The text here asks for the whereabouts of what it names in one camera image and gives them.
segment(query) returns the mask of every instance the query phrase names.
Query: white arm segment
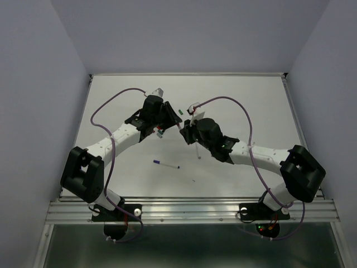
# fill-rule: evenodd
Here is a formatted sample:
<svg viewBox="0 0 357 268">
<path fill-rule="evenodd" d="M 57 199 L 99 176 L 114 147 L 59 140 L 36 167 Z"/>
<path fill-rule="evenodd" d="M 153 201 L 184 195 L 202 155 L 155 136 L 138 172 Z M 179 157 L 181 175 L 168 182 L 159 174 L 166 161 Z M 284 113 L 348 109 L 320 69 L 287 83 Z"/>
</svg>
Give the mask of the white arm segment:
<svg viewBox="0 0 357 268">
<path fill-rule="evenodd" d="M 133 125 L 122 124 L 112 135 L 115 140 L 115 157 L 117 157 L 125 149 L 139 143 L 140 132 Z M 106 167 L 112 161 L 112 140 L 106 137 L 94 145 L 87 147 L 88 153 L 93 156 L 100 156 Z M 107 190 L 107 195 L 111 201 L 118 204 L 121 200 L 120 196 L 111 190 Z M 104 195 L 104 191 L 94 201 L 107 210 L 114 210 L 115 207 L 109 203 Z"/>
<path fill-rule="evenodd" d="M 289 155 L 288 150 L 276 150 L 252 146 L 252 152 L 258 168 L 269 170 L 281 176 L 280 162 L 286 160 Z M 229 156 L 236 165 L 253 165 L 252 159 L 250 159 L 249 147 L 243 141 L 239 141 L 233 146 L 232 152 Z M 284 205 L 288 205 L 296 200 L 296 198 L 293 197 L 286 189 L 285 183 L 279 184 L 272 189 L 271 192 Z M 263 203 L 273 211 L 277 211 L 281 208 L 281 206 L 274 201 L 269 193 L 265 196 Z"/>
<path fill-rule="evenodd" d="M 288 150 L 276 150 L 253 145 L 252 152 L 258 168 L 269 170 L 281 176 L 280 162 L 286 160 L 289 155 Z M 235 165 L 253 166 L 249 147 L 244 141 L 239 141 L 232 147 L 229 157 Z"/>
<path fill-rule="evenodd" d="M 295 197 L 293 197 L 288 189 L 286 189 L 286 184 L 285 183 L 280 183 L 278 186 L 276 186 L 274 189 L 271 190 L 273 195 L 279 200 L 280 203 L 284 205 L 289 205 L 290 203 L 294 202 L 297 200 Z M 272 196 L 267 193 L 267 195 L 264 197 L 263 203 L 270 208 L 273 211 L 277 211 L 281 209 L 281 206 L 274 201 Z"/>
<path fill-rule="evenodd" d="M 115 157 L 125 149 L 139 143 L 140 132 L 133 125 L 122 124 L 112 137 L 115 140 Z M 87 147 L 88 153 L 93 156 L 100 156 L 104 161 L 104 168 L 112 162 L 112 140 L 106 137 L 94 145 Z"/>
</svg>

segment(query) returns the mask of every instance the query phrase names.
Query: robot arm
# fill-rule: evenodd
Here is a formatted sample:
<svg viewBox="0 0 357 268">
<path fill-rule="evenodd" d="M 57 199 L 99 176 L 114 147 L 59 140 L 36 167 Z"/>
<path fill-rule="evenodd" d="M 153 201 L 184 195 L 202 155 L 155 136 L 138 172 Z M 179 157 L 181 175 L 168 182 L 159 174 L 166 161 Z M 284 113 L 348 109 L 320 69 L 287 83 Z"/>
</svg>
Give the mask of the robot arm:
<svg viewBox="0 0 357 268">
<path fill-rule="evenodd" d="M 189 108 L 188 112 L 192 119 L 186 120 L 180 131 L 187 144 L 198 142 L 221 162 L 253 166 L 250 148 L 245 142 L 224 136 L 213 119 L 204 118 L 202 108 Z M 253 145 L 252 153 L 258 168 L 283 177 L 284 183 L 271 190 L 282 204 L 288 205 L 295 200 L 312 202 L 326 172 L 303 146 L 277 150 Z M 281 205 L 265 192 L 251 215 L 255 214 L 254 219 L 271 218 L 271 214 L 280 209 Z"/>
<path fill-rule="evenodd" d="M 143 108 L 130 116 L 115 132 L 115 157 L 127 148 L 143 141 L 153 133 L 155 127 L 166 130 L 182 120 L 171 108 L 169 102 L 163 102 L 162 90 L 157 89 L 149 95 Z M 106 137 L 85 149 L 73 148 L 68 156 L 61 178 L 61 186 L 87 203 L 96 203 L 107 210 L 114 206 L 104 196 L 104 169 L 112 161 L 112 140 Z M 111 190 L 108 197 L 115 203 L 124 200 Z"/>
</svg>

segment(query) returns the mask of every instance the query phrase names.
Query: white tabletop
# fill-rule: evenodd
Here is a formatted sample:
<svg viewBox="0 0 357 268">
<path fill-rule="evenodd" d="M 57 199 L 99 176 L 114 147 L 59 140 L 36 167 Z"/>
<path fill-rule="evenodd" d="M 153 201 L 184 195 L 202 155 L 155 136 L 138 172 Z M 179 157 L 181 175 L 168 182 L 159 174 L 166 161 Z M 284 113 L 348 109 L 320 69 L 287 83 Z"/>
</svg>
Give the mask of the white tabletop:
<svg viewBox="0 0 357 268">
<path fill-rule="evenodd" d="M 90 124 L 93 112 L 107 99 L 129 87 L 152 92 L 164 91 L 180 116 L 188 119 L 189 105 L 226 95 L 235 98 L 248 110 L 253 122 L 253 141 L 257 146 L 289 149 L 300 144 L 296 126 L 280 77 L 260 76 L 95 76 L 86 102 L 76 145 L 85 148 L 103 139 L 106 133 Z M 111 131 L 142 107 L 140 92 L 126 92 L 109 103 L 95 117 Z M 229 100 L 217 100 L 204 106 L 205 117 L 214 119 L 224 135 L 248 141 L 248 121 L 238 105 Z M 188 146 L 176 127 L 167 130 L 163 138 L 152 134 L 141 143 L 125 150 L 116 158 L 109 188 L 124 197 L 260 197 L 264 192 L 251 166 L 218 162 L 210 152 L 199 146 L 202 158 L 196 156 L 195 145 Z M 173 169 L 153 163 L 160 160 L 180 165 Z M 109 166 L 105 170 L 107 177 Z M 283 182 L 269 171 L 262 175 L 270 187 Z M 71 197 L 69 191 L 63 197 Z"/>
</svg>

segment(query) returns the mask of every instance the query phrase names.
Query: gray wall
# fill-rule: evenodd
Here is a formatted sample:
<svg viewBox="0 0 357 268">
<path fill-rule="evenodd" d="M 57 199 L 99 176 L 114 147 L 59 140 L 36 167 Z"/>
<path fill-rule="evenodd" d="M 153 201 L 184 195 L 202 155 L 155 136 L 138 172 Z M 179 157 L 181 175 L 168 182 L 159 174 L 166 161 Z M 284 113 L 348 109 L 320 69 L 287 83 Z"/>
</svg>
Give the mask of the gray wall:
<svg viewBox="0 0 357 268">
<path fill-rule="evenodd" d="M 90 73 L 289 71 L 329 0 L 52 0 Z"/>
<path fill-rule="evenodd" d="M 0 8 L 0 267 L 33 263 L 88 74 L 48 0 Z"/>
<path fill-rule="evenodd" d="M 331 1 L 288 75 L 309 149 L 327 171 L 324 192 L 335 199 L 355 257 L 356 14 L 355 0 Z"/>
</svg>

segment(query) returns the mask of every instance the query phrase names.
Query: black bracket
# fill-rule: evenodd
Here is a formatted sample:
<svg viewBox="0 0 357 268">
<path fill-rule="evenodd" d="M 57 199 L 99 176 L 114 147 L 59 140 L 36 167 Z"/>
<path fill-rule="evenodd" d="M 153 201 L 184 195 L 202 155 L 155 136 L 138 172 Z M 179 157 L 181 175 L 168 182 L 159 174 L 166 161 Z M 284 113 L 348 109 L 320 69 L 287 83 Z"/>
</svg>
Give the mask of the black bracket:
<svg viewBox="0 0 357 268">
<path fill-rule="evenodd" d="M 142 210 L 141 204 L 124 204 L 124 202 L 120 202 L 118 204 L 119 207 L 125 209 L 127 212 L 134 214 L 135 209 Z M 99 211 L 99 215 L 91 217 L 92 222 L 124 222 L 124 213 L 119 211 L 118 209 L 115 210 L 107 210 L 100 205 L 94 205 L 94 210 Z M 128 217 L 128 222 L 137 222 L 136 219 L 132 217 Z"/>
<path fill-rule="evenodd" d="M 261 213 L 257 210 L 257 205 L 258 203 L 240 203 L 240 211 L 238 212 L 240 219 L 243 221 L 270 221 L 275 214 L 278 215 L 279 221 L 290 219 L 290 214 L 284 214 L 281 209 L 275 211 L 273 214 Z"/>
</svg>

